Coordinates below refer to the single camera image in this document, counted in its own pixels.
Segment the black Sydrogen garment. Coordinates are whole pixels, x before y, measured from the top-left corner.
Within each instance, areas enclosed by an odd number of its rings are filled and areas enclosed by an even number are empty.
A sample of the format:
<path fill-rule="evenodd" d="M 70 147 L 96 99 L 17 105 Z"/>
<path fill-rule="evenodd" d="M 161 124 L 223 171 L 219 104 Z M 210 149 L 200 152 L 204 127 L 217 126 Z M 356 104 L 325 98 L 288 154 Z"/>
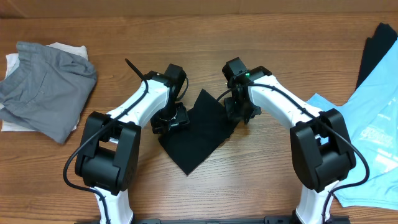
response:
<path fill-rule="evenodd" d="M 223 144 L 238 125 L 230 121 L 224 106 L 202 90 L 188 111 L 187 129 L 170 132 L 159 138 L 160 145 L 179 168 L 189 175 L 218 146 Z"/>

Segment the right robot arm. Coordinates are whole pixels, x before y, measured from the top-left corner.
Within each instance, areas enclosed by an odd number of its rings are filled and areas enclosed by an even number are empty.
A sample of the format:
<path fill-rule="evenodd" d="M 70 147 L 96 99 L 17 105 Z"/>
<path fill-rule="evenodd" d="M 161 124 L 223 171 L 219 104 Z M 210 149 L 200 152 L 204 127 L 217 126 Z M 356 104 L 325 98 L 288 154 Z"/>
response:
<path fill-rule="evenodd" d="M 303 184 L 300 202 L 289 223 L 349 223 L 333 217 L 328 193 L 356 166 L 344 118 L 335 109 L 322 111 L 284 88 L 260 66 L 225 65 L 222 69 L 232 96 L 224 103 L 231 119 L 249 121 L 266 110 L 290 131 L 292 164 Z"/>

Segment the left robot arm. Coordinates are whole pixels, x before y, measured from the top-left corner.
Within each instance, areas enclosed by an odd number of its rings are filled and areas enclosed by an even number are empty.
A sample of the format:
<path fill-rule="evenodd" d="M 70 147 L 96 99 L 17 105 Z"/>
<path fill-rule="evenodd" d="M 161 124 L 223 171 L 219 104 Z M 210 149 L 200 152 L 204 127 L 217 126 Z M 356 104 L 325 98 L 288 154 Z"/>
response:
<path fill-rule="evenodd" d="M 95 194 L 100 223 L 132 223 L 128 192 L 136 168 L 141 130 L 150 123 L 155 134 L 168 134 L 189 126 L 181 99 L 188 88 L 187 74 L 171 65 L 165 73 L 140 74 L 140 88 L 125 103 L 107 114 L 92 112 L 86 120 L 75 174 L 84 190 Z"/>

